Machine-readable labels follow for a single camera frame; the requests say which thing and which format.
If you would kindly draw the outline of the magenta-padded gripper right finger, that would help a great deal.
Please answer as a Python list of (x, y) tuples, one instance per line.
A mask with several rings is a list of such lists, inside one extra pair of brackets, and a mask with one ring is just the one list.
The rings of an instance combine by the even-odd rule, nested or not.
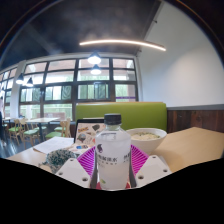
[(147, 155), (136, 146), (131, 146), (131, 159), (129, 168), (129, 188), (140, 188), (157, 181), (171, 171), (166, 162), (156, 155)]

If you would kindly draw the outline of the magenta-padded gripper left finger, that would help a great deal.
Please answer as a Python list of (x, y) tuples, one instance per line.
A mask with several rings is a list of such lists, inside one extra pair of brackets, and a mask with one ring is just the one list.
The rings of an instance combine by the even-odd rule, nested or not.
[(95, 148), (88, 149), (77, 159), (68, 159), (56, 175), (81, 187), (95, 188), (98, 179)]

